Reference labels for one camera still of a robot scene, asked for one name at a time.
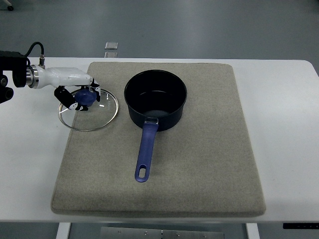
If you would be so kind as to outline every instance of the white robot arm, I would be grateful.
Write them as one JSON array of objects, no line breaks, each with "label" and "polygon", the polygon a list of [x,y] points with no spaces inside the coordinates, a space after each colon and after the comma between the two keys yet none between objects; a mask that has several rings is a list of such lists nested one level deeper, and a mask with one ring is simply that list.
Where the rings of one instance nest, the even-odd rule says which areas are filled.
[{"label": "white robot arm", "polygon": [[[41,47],[39,65],[31,65],[28,55],[35,45]],[[3,75],[4,70],[12,71],[12,78],[16,87],[28,85],[30,88],[41,89],[47,85],[56,88],[54,95],[70,110],[87,111],[94,101],[100,101],[100,85],[83,71],[77,68],[44,66],[44,48],[40,42],[31,45],[25,55],[19,52],[0,51],[0,104],[13,97],[13,89],[7,87],[8,78]],[[80,86],[75,97],[68,92],[66,86]]]},{"label": "white robot arm", "polygon": [[56,98],[70,110],[86,111],[86,105],[75,100],[65,86],[81,86],[96,94],[99,102],[101,97],[100,85],[85,72],[74,67],[52,67],[44,69],[43,66],[30,65],[27,68],[26,84],[30,88],[41,89],[47,85],[57,88],[54,91]]}]

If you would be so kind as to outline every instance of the pot handle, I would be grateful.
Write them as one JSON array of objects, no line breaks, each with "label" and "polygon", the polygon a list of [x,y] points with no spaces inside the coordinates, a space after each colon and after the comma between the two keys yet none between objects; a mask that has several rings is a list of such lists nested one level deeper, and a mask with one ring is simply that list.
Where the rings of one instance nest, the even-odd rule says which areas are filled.
[{"label": "pot handle", "polygon": [[[146,182],[150,175],[154,140],[158,128],[158,122],[154,123],[145,121],[143,125],[140,151],[135,169],[135,180],[140,183]],[[140,177],[141,169],[145,170],[145,174],[143,177]]]}]

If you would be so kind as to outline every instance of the saucepan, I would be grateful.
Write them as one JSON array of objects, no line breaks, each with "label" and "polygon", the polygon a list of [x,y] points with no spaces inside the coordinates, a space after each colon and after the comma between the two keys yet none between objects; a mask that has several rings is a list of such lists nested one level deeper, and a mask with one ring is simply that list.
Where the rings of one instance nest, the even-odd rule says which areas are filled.
[{"label": "saucepan", "polygon": [[132,121],[142,131],[135,179],[146,182],[150,175],[157,131],[172,128],[182,116],[187,89],[173,73],[148,70],[133,76],[125,86],[125,101]]}]

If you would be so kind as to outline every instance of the gray mat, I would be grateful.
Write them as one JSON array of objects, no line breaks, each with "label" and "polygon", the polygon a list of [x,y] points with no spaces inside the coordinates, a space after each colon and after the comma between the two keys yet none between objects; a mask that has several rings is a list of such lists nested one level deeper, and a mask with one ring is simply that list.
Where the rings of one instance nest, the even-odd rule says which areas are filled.
[{"label": "gray mat", "polygon": [[[179,123],[157,133],[150,177],[139,183],[134,172],[142,130],[129,117],[124,87],[132,76],[149,69],[178,75],[188,95]],[[52,197],[53,212],[131,218],[264,213],[230,65],[94,62],[88,74],[116,95],[119,113],[98,131],[71,130]]]}]

